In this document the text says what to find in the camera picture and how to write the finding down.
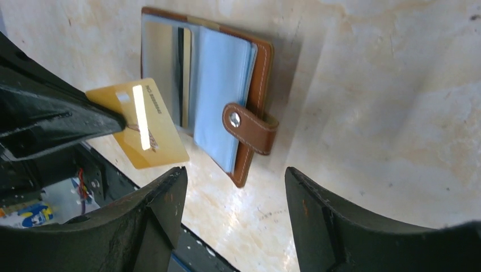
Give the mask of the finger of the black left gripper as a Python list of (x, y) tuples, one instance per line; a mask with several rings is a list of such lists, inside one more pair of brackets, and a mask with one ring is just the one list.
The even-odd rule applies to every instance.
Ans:
[(1, 34), (1, 160), (36, 159), (125, 127), (121, 114), (93, 103)]

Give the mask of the gold credit card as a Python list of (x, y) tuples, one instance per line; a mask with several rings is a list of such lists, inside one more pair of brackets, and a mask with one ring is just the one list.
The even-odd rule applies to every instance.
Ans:
[(125, 129), (113, 137), (136, 169), (189, 161), (153, 79), (89, 90), (86, 96), (125, 118)]
[(142, 34), (142, 75), (154, 79), (175, 125), (189, 127), (192, 33), (147, 20)]

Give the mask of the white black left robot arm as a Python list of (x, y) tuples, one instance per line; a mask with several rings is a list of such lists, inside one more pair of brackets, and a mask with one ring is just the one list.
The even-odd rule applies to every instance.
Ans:
[(88, 144), (125, 126), (1, 34), (1, 225), (62, 224), (135, 191)]

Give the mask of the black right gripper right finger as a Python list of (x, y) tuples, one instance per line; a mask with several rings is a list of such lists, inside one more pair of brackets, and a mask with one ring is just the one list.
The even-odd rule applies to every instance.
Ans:
[(479, 271), (480, 222), (432, 229), (371, 212), (285, 171), (301, 271)]

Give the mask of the brown leather card holder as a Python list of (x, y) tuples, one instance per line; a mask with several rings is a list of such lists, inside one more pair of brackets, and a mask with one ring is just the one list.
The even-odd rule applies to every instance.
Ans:
[(274, 57), (271, 42), (210, 20), (155, 7), (141, 10), (147, 20), (188, 28), (192, 33), (189, 127), (201, 148), (242, 188), (254, 154), (267, 156), (278, 121), (265, 110)]

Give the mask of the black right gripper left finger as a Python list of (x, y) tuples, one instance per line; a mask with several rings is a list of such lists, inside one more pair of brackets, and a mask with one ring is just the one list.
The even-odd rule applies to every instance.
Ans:
[(1, 228), (2, 271), (166, 271), (181, 233), (187, 171), (64, 224)]

